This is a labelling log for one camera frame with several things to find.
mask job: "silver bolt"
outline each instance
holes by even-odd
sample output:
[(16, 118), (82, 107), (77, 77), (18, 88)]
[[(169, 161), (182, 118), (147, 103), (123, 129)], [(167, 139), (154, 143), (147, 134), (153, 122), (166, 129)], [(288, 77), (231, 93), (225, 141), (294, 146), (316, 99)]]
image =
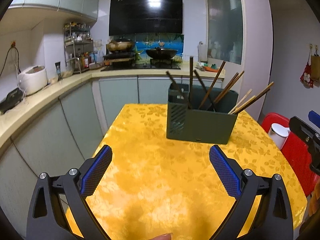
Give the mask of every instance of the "silver bolt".
[(43, 173), (40, 174), (39, 178), (40, 179), (44, 179), (46, 176), (47, 176), (47, 174), (45, 172), (43, 172)]
[(70, 171), (69, 171), (69, 174), (70, 175), (76, 175), (77, 174), (77, 169), (71, 169)]
[(280, 175), (280, 174), (276, 174), (276, 175), (275, 175), (275, 179), (276, 179), (276, 180), (281, 180), (281, 179), (282, 179), (282, 177), (281, 177), (281, 175)]
[(244, 170), (244, 174), (247, 176), (251, 176), (253, 174), (252, 170), (246, 169)]

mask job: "blue ocean tile backsplash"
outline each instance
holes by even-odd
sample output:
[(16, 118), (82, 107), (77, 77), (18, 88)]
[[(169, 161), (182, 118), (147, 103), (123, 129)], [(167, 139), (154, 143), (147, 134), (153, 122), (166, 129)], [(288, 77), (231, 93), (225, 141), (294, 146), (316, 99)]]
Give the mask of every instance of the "blue ocean tile backsplash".
[(124, 37), (135, 41), (136, 45), (134, 51), (136, 53), (136, 63), (150, 63), (150, 57), (147, 55), (147, 49), (154, 49), (162, 47), (165, 49), (176, 49), (178, 52), (172, 58), (173, 62), (182, 63), (183, 61), (183, 42), (184, 35), (177, 33), (136, 33), (127, 34), (124, 36), (115, 35), (113, 39)]

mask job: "white lid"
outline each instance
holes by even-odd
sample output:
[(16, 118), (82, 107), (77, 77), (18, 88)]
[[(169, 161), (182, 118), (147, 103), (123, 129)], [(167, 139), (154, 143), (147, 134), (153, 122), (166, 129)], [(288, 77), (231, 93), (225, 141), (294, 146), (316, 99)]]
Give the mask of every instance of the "white lid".
[(288, 128), (283, 127), (282, 125), (278, 124), (278, 123), (273, 123), (271, 125), (271, 129), (273, 130), (273, 132), (275, 132), (277, 135), (281, 136), (281, 137), (288, 137), (289, 136), (289, 132), (288, 132)]

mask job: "orange cloth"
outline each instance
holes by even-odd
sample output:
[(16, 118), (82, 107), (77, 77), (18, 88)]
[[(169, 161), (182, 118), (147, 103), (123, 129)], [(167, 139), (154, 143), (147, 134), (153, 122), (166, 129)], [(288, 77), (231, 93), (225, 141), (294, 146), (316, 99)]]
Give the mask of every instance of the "orange cloth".
[[(209, 239), (235, 199), (229, 197), (209, 161), (213, 144), (166, 138), (167, 105), (125, 105), (102, 145), (113, 151), (111, 165), (95, 193), (86, 198), (98, 222), (114, 240), (143, 240), (173, 232), (175, 240)], [(289, 195), (293, 227), (307, 200), (280, 150), (247, 112), (239, 114), (224, 153), (257, 175), (279, 173)], [(240, 235), (248, 232), (253, 208)], [(81, 235), (70, 210), (67, 218)]]

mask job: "red chair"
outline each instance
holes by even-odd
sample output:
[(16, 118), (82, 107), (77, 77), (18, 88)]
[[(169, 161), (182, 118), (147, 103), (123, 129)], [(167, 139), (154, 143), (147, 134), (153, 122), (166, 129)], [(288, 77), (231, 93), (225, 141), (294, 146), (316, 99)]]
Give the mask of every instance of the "red chair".
[[(273, 123), (289, 127), (289, 119), (277, 113), (267, 114), (261, 126), (268, 133)], [(308, 152), (307, 145), (298, 136), (290, 132), (281, 152), (297, 175), (305, 195), (309, 196), (320, 177), (309, 168), (311, 155)]]

